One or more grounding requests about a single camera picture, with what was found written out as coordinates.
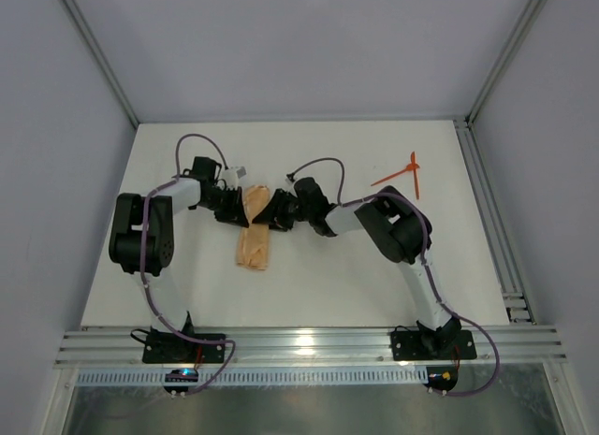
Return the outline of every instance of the white table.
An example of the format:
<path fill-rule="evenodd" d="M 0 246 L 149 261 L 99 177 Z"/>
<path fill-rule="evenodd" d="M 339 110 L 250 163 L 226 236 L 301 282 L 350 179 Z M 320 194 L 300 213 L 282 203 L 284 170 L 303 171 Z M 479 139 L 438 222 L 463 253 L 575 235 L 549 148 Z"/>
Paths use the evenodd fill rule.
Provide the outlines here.
<path fill-rule="evenodd" d="M 175 172 L 174 147 L 186 133 L 213 138 L 232 166 L 246 166 L 245 185 L 285 187 L 285 174 L 307 161 L 345 162 L 343 200 L 378 190 L 369 184 L 404 168 L 416 152 L 420 200 L 411 174 L 394 185 L 431 220 L 434 260 L 450 305 L 483 325 L 506 325 L 501 288 L 478 215 L 453 123 L 185 123 L 139 127 L 121 192 L 145 195 Z M 194 156 L 219 160 L 213 147 L 189 139 L 182 168 Z M 340 171 L 309 167 L 334 201 Z M 414 305 L 397 267 L 364 231 L 321 238 L 307 223 L 270 232 L 270 265 L 235 265 L 240 229 L 217 223 L 205 209 L 175 218 L 171 267 L 197 326 L 394 326 L 415 322 Z M 131 276 L 112 264 L 107 235 L 82 324 L 148 326 L 150 314 Z"/>

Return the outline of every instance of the tan fabric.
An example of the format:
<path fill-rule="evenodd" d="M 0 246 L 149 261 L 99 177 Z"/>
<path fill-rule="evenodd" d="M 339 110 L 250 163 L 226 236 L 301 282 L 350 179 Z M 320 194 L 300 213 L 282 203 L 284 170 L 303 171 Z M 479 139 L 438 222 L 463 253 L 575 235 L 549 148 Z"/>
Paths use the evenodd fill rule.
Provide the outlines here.
<path fill-rule="evenodd" d="M 249 222 L 254 220 L 270 201 L 270 190 L 264 185 L 254 185 L 245 191 L 243 206 Z M 269 227 L 252 225 L 243 227 L 237 245 L 237 265 L 250 269 L 266 269 L 269 265 Z"/>

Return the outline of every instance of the orange scissors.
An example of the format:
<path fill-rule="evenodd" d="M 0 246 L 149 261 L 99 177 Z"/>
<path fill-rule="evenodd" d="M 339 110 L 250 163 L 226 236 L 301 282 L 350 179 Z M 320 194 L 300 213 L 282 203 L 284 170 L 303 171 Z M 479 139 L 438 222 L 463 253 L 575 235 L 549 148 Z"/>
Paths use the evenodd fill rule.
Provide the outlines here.
<path fill-rule="evenodd" d="M 414 172 L 414 188 L 416 189 L 416 199 L 420 199 L 420 189 L 418 187 L 418 174 L 416 173 L 416 170 L 418 170 L 419 168 L 420 168 L 420 166 L 416 163 L 416 152 L 412 152 L 412 154 L 410 154 L 410 164 L 408 164 L 406 166 L 406 168 L 398 171 L 397 173 L 393 173 L 392 175 L 389 175 L 386 178 L 383 178 L 382 180 L 373 182 L 371 184 L 371 187 L 374 185 L 380 184 L 381 182 L 392 180 L 393 178 L 400 176 L 402 173 L 405 173 L 407 171 L 413 171 Z"/>

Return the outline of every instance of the white strip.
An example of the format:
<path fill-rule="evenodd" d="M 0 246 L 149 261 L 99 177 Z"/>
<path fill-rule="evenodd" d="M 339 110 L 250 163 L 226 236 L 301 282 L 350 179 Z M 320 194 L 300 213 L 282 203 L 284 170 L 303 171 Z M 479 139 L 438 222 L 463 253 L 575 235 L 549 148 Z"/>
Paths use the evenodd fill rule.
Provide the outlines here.
<path fill-rule="evenodd" d="M 216 368 L 202 367 L 197 384 L 206 382 Z M 77 386 L 158 386 L 164 385 L 169 369 L 82 370 Z M 353 368 L 232 368 L 225 370 L 212 387 L 225 386 L 299 386 L 425 384 L 426 367 L 353 367 Z M 194 386 L 176 383 L 169 386 Z"/>

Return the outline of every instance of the gray floor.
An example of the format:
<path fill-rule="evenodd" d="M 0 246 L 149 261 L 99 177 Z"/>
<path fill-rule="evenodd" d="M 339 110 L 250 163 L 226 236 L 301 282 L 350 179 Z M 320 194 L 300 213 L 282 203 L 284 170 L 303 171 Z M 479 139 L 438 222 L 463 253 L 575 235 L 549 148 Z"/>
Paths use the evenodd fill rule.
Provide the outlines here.
<path fill-rule="evenodd" d="M 487 366 L 463 366 L 459 388 L 483 384 L 490 373 Z M 156 388 L 79 388 L 65 435 L 563 434 L 540 365 L 505 366 L 498 383 L 474 398 L 440 398 L 422 385 L 223 388 L 185 400 L 165 395 Z M 130 414 L 107 418 L 124 413 Z"/>

